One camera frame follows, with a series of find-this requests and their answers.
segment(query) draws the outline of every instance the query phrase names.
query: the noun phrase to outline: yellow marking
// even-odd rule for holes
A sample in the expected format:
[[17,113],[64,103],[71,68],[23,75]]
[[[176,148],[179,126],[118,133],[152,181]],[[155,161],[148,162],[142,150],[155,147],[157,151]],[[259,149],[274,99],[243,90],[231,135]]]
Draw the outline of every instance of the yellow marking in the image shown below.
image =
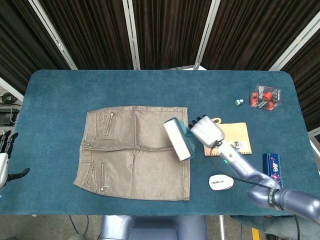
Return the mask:
[[260,240],[258,229],[252,228],[252,239]]

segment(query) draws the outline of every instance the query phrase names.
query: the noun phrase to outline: white sticker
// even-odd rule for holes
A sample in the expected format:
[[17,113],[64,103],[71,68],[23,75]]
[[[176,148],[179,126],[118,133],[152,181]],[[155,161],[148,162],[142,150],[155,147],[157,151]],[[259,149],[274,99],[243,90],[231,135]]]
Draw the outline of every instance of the white sticker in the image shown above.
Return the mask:
[[235,149],[241,150],[241,149],[247,149],[248,144],[246,141],[235,141],[234,142]]

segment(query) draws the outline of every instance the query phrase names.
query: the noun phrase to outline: brown skirt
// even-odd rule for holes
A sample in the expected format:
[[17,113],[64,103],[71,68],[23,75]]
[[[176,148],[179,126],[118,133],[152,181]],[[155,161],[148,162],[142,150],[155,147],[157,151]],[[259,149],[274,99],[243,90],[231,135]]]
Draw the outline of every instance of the brown skirt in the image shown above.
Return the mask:
[[88,112],[74,184],[127,199],[189,200],[190,161],[179,161],[164,128],[186,107],[122,106]]

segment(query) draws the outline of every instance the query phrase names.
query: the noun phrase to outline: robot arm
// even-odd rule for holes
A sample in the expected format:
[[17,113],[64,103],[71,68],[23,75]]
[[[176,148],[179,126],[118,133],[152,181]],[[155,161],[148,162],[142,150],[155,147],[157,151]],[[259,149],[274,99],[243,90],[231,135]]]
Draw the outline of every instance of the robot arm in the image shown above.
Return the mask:
[[12,134],[11,136],[10,134],[11,131],[9,130],[5,134],[0,135],[0,189],[3,188],[7,182],[24,177],[30,170],[30,168],[26,168],[21,173],[8,173],[11,152],[15,139],[18,136],[18,133]]
[[254,204],[261,208],[287,210],[320,225],[319,198],[292,188],[281,189],[275,180],[255,169],[232,145],[224,142],[223,131],[208,116],[197,120],[189,127],[201,143],[208,148],[217,148],[219,155],[240,178],[269,187],[255,185],[248,190],[248,197]]

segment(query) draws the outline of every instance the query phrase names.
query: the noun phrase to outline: floor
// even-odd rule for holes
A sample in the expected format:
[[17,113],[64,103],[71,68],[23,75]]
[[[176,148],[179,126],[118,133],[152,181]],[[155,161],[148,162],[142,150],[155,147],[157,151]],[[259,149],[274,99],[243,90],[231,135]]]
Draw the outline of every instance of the floor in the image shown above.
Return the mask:
[[[0,87],[0,96],[6,91]],[[14,130],[14,127],[0,127],[0,130],[8,131]],[[320,150],[320,143],[315,139],[312,142]],[[318,167],[320,168],[320,157],[316,154]],[[87,218],[85,215],[72,216],[74,224],[78,231],[83,234]],[[85,239],[96,240],[100,233],[102,216],[89,216],[89,227]],[[241,239],[241,224],[229,216],[224,216],[224,231],[226,240],[240,240]],[[220,223],[218,216],[207,216],[207,234],[208,240],[219,240]],[[260,239],[265,240],[265,235],[260,232]],[[0,240],[5,240],[9,237],[15,236],[18,240],[77,240],[75,230],[67,215],[0,215]],[[252,240],[252,230],[250,227],[244,227],[244,240]]]

